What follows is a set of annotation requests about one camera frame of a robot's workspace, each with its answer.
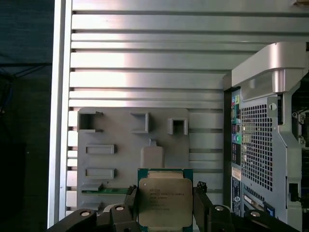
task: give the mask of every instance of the label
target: label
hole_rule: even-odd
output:
[[[241,183],[237,179],[232,177],[232,210],[233,212],[241,216]]]
[[[139,181],[139,191],[140,225],[178,228],[191,226],[191,180],[143,178]]]
[[[241,181],[241,170],[239,170],[238,168],[232,167],[232,177],[234,177],[237,180]]]
[[[246,202],[248,202],[249,204],[252,204],[252,200],[247,197],[246,195],[244,195],[244,199],[246,200]]]

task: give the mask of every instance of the rectangular slot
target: rectangular slot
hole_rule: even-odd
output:
[[[187,118],[170,118],[168,120],[168,134],[188,135],[188,119]]]
[[[115,153],[115,145],[87,145],[86,153],[89,155],[108,155]]]
[[[149,133],[149,113],[148,112],[130,112],[135,117],[132,133]]]
[[[78,114],[78,124],[77,130],[84,132],[103,132],[102,128],[96,128],[95,120],[100,119],[103,116],[102,112],[92,112],[92,113],[79,113]]]
[[[82,191],[100,191],[103,189],[102,184],[85,184],[81,187]]]
[[[112,180],[115,176],[115,169],[86,169],[85,176],[91,179]]]

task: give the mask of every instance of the metal frame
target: metal frame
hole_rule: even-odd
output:
[[[60,141],[62,112],[65,0],[55,0],[54,50],[51,96],[47,227],[59,220]]]

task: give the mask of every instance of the cable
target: cable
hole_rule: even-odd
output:
[[[25,69],[25,70],[23,70],[23,71],[14,73],[14,75],[16,76],[16,75],[18,75],[18,74],[24,73],[24,72],[26,72],[26,71],[29,71],[29,70],[31,70],[31,69],[35,69],[35,68],[38,68],[38,67],[41,67],[41,66],[45,66],[45,65],[36,65],[36,66],[30,67],[30,68],[27,68],[27,69]]]
[[[26,75],[29,75],[29,74],[31,74],[31,73],[34,73],[34,72],[36,72],[36,71],[38,71],[38,70],[40,70],[40,69],[43,69],[43,68],[45,68],[45,67],[46,67],[46,65],[41,66],[41,67],[38,67],[37,69],[32,70],[32,71],[30,71],[30,72],[28,72],[28,73],[26,73],[26,74],[21,75],[21,76],[16,76],[16,79],[19,79],[19,78],[21,78],[21,77],[23,77],[23,76],[26,76]]]

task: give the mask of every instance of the aluminum panel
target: aluminum panel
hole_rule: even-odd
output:
[[[309,19],[193,15],[74,14],[73,30],[308,33]]]
[[[149,51],[240,51],[255,53],[261,50],[265,45],[263,44],[239,44],[239,43],[205,43],[205,42],[156,42],[156,43],[141,43],[134,42],[72,42],[72,49],[107,49],[107,50],[149,50]]]
[[[218,90],[204,91],[130,91],[120,90],[76,90],[70,91],[70,99],[109,99],[109,100],[171,100],[171,101],[223,101],[223,93]]]
[[[291,7],[290,0],[73,0],[74,11],[107,11],[107,12],[190,12],[190,13],[273,13],[273,14],[306,14],[303,8]]]
[[[190,133],[191,149],[222,149],[222,133]]]
[[[249,54],[74,52],[71,68],[230,70],[249,57]]]
[[[223,113],[191,113],[190,128],[222,129]]]
[[[74,207],[76,208],[77,204],[77,193],[76,191],[67,191],[66,192],[66,199],[67,199],[67,207]]]
[[[121,100],[69,100],[69,107],[154,107],[187,109],[222,109],[222,101],[121,101]]]
[[[190,153],[190,161],[221,161],[223,160],[223,151],[209,153]]]
[[[189,167],[193,169],[222,169],[223,160],[216,161],[189,161]]]
[[[221,73],[71,72],[70,87],[222,89]]]
[[[271,44],[278,41],[303,42],[309,41],[309,34],[192,34],[192,33],[73,33],[73,41],[105,41],[105,42],[182,42],[182,43],[218,43],[218,44]]]

